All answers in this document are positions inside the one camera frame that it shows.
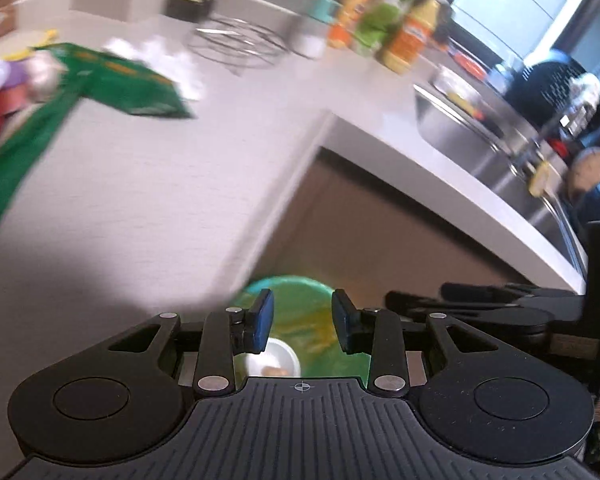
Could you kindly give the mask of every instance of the teal lid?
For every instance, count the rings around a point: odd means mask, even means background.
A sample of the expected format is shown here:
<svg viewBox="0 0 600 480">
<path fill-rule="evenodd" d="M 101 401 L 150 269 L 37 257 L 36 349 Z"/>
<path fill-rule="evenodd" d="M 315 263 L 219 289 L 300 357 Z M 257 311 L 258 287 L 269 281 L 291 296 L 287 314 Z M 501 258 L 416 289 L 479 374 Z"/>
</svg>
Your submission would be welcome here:
<svg viewBox="0 0 600 480">
<path fill-rule="evenodd" d="M 312 0 L 307 15 L 314 20 L 331 25 L 333 23 L 333 13 L 339 7 L 340 4 L 333 0 Z"/>
</svg>

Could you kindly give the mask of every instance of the silver screw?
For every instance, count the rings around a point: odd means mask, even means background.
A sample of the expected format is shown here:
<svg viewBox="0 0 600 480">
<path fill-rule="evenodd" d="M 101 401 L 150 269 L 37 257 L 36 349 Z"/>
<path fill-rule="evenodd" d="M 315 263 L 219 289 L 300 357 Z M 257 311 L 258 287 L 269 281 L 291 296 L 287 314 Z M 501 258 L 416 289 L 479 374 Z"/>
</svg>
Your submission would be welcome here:
<svg viewBox="0 0 600 480">
<path fill-rule="evenodd" d="M 220 375 L 208 375 L 198 381 L 198 386 L 208 392 L 219 392 L 229 385 L 227 378 Z"/>
<path fill-rule="evenodd" d="M 376 388 L 386 390 L 388 392 L 398 392 L 406 386 L 406 382 L 402 377 L 397 375 L 381 375 L 374 381 Z"/>
</svg>

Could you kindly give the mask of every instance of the ribbed black surface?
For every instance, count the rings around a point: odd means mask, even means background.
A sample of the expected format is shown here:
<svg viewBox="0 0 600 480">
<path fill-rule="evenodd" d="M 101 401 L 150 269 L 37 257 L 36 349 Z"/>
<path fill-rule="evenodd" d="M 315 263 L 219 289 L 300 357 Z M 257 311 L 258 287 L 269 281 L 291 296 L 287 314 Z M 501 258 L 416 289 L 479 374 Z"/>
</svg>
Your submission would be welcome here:
<svg viewBox="0 0 600 480">
<path fill-rule="evenodd" d="M 32 458 L 13 480 L 574 480 L 571 458 L 533 468 L 473 462 L 423 430 L 409 405 L 353 379 L 249 379 L 238 394 L 198 403 L 181 430 L 126 463 L 77 468 Z"/>
</svg>

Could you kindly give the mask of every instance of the faucet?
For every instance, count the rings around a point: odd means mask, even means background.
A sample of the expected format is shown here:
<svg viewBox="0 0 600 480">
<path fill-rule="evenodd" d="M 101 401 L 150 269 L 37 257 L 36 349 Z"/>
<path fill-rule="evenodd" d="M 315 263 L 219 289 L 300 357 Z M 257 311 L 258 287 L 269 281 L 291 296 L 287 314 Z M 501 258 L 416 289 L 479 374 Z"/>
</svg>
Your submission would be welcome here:
<svg viewBox="0 0 600 480">
<path fill-rule="evenodd" d="M 564 141 L 576 139 L 589 124 L 599 102 L 600 81 L 595 75 L 585 73 L 571 79 L 569 103 L 547 121 L 513 158 L 515 170 L 526 179 L 532 177 L 538 166 L 554 154 L 545 141 L 556 132 Z"/>
</svg>

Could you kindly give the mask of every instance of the green trash can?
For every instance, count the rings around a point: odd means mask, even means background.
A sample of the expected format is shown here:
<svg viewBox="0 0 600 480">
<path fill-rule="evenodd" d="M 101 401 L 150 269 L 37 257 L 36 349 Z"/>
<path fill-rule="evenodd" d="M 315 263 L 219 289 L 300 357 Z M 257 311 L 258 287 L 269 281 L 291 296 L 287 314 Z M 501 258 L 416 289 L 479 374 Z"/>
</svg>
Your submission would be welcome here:
<svg viewBox="0 0 600 480">
<path fill-rule="evenodd" d="M 302 276 L 274 276 L 251 283 L 233 304 L 249 308 L 263 288 L 274 295 L 269 336 L 291 346 L 302 377 L 360 377 L 366 386 L 371 357 L 346 355 L 340 349 L 331 320 L 333 288 Z"/>
</svg>

